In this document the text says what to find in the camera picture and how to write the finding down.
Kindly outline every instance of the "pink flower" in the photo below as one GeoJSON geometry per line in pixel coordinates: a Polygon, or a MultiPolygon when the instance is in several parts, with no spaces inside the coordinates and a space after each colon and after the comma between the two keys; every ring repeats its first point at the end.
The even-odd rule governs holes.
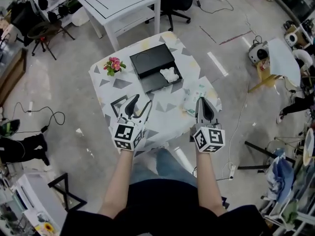
{"type": "Polygon", "coordinates": [[[109,61],[115,62],[116,60],[119,60],[119,58],[116,58],[116,57],[109,57],[109,61]]]}
{"type": "Polygon", "coordinates": [[[116,59],[113,63],[112,63],[112,68],[115,69],[116,71],[118,71],[120,69],[120,60],[116,59]]]}

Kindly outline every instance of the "black and white marker cube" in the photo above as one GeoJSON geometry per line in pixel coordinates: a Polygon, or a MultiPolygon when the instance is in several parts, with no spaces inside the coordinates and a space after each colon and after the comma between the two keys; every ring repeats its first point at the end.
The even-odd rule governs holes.
{"type": "Polygon", "coordinates": [[[225,146],[225,132],[222,129],[201,127],[193,138],[199,152],[214,153],[225,146]]]}
{"type": "Polygon", "coordinates": [[[115,123],[112,140],[116,148],[134,151],[143,137],[141,128],[128,124],[115,123]]]}

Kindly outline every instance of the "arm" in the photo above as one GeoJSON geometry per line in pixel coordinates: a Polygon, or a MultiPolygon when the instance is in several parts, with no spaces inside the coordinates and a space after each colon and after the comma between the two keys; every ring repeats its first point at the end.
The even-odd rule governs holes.
{"type": "Polygon", "coordinates": [[[212,211],[216,216],[226,212],[213,171],[210,154],[200,153],[196,149],[197,187],[199,205],[212,211]]]}
{"type": "Polygon", "coordinates": [[[114,218],[126,207],[132,160],[133,152],[122,149],[99,214],[114,218]]]}

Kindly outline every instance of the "concrete floor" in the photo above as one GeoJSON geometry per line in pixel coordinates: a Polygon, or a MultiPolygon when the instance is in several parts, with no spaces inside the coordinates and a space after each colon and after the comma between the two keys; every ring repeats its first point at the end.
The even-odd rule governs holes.
{"type": "MultiPolygon", "coordinates": [[[[208,11],[230,8],[225,1],[200,1],[202,8],[208,11]]],[[[185,12],[191,17],[190,24],[186,24],[184,19],[173,17],[174,33],[200,65],[200,76],[207,76],[222,100],[220,122],[225,129],[227,145],[212,156],[218,179],[222,174],[224,177],[229,174],[228,166],[224,170],[222,168],[228,162],[229,141],[247,95],[247,84],[251,88],[258,82],[256,69],[247,57],[249,45],[255,38],[254,33],[263,40],[274,37],[283,39],[282,24],[289,19],[275,2],[228,1],[233,5],[233,11],[208,14],[196,6],[195,0],[185,12]],[[252,32],[221,44],[250,30],[252,32]]],[[[167,17],[161,17],[160,31],[167,31],[169,27],[167,17]]],[[[16,102],[20,101],[27,109],[32,101],[34,110],[50,106],[54,111],[65,113],[65,124],[58,126],[52,121],[45,133],[48,157],[56,174],[69,173],[70,191],[88,201],[83,209],[97,212],[118,153],[111,141],[88,70],[92,64],[114,50],[107,36],[98,39],[90,22],[68,30],[76,38],[75,41],[59,35],[51,42],[57,61],[48,52],[42,53],[40,48],[35,57],[29,52],[27,72],[8,98],[5,111],[10,118],[16,102]]],[[[153,31],[153,22],[141,24],[118,37],[118,41],[123,48],[151,36],[153,31]]],[[[264,148],[274,136],[294,136],[301,131],[306,120],[304,112],[288,115],[280,125],[276,125],[276,116],[288,103],[289,93],[284,88],[284,80],[278,80],[275,88],[261,87],[248,94],[238,130],[231,143],[230,158],[236,166],[261,164],[264,160],[262,154],[247,150],[245,140],[264,148]]],[[[49,111],[42,111],[29,116],[18,107],[15,117],[21,119],[20,131],[32,131],[46,125],[50,114],[49,111]]],[[[17,134],[14,138],[22,139],[28,135],[17,134]]],[[[188,142],[188,136],[184,134],[169,143],[171,152],[190,170],[195,167],[196,161],[194,145],[188,142]]],[[[141,160],[149,163],[145,157],[149,156],[144,155],[141,160]]],[[[24,163],[24,166],[41,169],[44,164],[33,160],[24,163]]],[[[255,170],[236,171],[233,181],[223,180],[218,183],[222,195],[231,204],[230,209],[246,204],[259,206],[260,196],[267,188],[264,174],[257,174],[255,170]]]]}

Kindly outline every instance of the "white crumpled tissue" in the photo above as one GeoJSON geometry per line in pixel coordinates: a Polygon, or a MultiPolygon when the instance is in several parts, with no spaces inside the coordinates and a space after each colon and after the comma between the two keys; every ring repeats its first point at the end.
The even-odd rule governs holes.
{"type": "Polygon", "coordinates": [[[161,69],[159,72],[164,76],[164,78],[169,83],[179,79],[179,76],[174,73],[174,68],[173,67],[170,67],[169,69],[161,69]]]}

